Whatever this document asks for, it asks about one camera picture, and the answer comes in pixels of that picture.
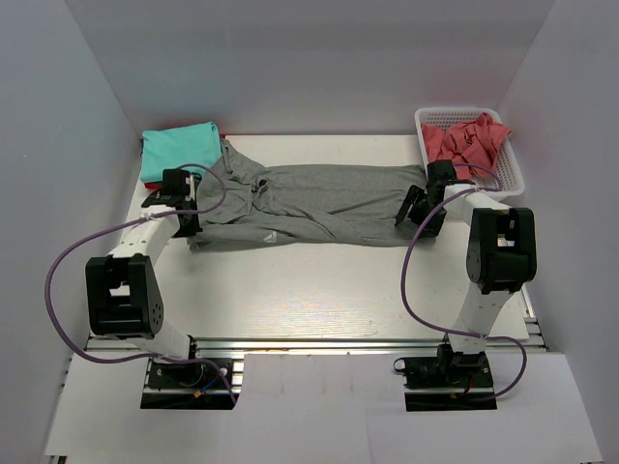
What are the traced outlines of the grey t-shirt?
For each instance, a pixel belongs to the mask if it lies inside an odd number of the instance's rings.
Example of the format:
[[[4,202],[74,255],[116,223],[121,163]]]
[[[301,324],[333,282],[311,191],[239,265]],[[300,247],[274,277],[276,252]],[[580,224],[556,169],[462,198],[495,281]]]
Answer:
[[[223,243],[403,247],[417,227],[397,224],[396,215],[409,189],[426,183],[418,164],[265,166],[229,142],[223,142],[212,168],[219,176],[202,179],[197,205],[223,202],[200,216],[200,232],[188,239],[192,248]]]

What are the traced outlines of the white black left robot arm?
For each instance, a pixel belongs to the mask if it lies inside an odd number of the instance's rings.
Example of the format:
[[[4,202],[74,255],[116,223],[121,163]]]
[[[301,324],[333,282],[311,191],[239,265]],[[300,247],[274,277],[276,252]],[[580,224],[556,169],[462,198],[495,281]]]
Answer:
[[[141,205],[144,221],[131,226],[107,256],[85,266],[92,333],[174,359],[171,374],[185,386],[202,379],[205,364],[192,338],[164,319],[154,266],[170,240],[200,231],[195,210],[194,176],[186,169],[164,170],[162,187]]]

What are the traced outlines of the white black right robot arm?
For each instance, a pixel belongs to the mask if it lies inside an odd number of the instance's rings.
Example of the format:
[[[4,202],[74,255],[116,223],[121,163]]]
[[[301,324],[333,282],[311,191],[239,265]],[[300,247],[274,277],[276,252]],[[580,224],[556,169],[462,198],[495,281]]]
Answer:
[[[413,318],[447,336],[452,352],[436,362],[438,377],[456,386],[468,378],[472,364],[486,350],[486,340],[506,302],[537,271],[535,220],[528,208],[512,208],[492,198],[483,188],[457,178],[454,164],[439,160],[427,165],[427,184],[411,187],[396,216],[417,226],[405,254],[400,291],[414,245],[438,236],[445,217],[452,215],[469,226],[465,268],[469,287],[455,323],[442,328]]]

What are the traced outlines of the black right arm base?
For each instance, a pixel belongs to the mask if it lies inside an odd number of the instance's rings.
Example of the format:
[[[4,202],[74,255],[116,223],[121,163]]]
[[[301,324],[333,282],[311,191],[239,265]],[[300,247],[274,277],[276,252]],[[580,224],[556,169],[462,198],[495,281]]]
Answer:
[[[497,409],[487,357],[480,365],[455,366],[438,356],[398,358],[394,372],[404,378],[408,413],[472,412]]]

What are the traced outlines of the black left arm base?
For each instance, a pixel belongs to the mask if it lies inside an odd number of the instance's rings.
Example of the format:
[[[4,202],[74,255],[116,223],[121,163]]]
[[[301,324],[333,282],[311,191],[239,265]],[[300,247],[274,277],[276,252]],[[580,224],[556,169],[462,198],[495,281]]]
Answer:
[[[209,364],[149,362],[142,390],[143,410],[230,411],[240,395],[241,364],[214,358]]]

